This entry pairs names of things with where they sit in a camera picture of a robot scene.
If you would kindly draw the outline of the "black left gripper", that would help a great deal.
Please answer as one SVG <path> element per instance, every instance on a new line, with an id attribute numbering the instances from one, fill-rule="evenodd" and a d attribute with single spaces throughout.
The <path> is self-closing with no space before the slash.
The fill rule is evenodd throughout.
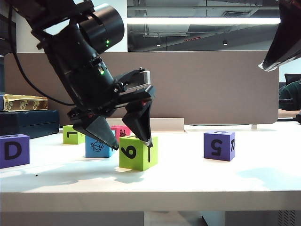
<path id="1" fill-rule="evenodd" d="M 72 108 L 68 117 L 76 131 L 118 150 L 119 143 L 105 118 L 110 117 L 116 109 L 124 107 L 127 113 L 122 121 L 147 147 L 153 147 L 150 112 L 155 91 L 152 85 L 119 90 L 101 105 L 86 110 Z"/>

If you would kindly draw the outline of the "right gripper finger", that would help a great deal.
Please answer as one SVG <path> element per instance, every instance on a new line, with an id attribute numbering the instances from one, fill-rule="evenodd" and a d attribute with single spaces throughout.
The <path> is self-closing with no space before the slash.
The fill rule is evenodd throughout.
<path id="1" fill-rule="evenodd" d="M 264 60 L 258 67 L 266 72 L 273 71 L 279 66 L 289 63 L 301 57 L 301 50 L 289 50 L 287 53 L 280 53 L 278 50 L 269 50 Z"/>
<path id="2" fill-rule="evenodd" d="M 301 2 L 280 0 L 279 15 L 280 24 L 269 50 L 278 50 L 284 54 L 291 49 L 301 49 Z"/>

